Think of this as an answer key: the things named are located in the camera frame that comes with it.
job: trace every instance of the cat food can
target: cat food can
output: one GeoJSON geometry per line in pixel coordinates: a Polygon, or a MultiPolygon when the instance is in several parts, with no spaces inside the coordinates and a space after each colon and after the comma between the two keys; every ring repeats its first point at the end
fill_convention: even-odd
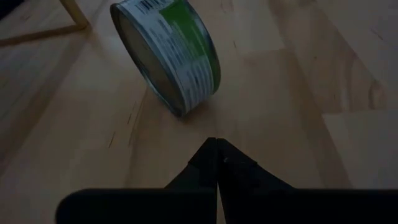
{"type": "Polygon", "coordinates": [[[156,95],[178,117],[214,94],[221,71],[213,42],[185,0],[111,5],[123,44],[156,95]]]}

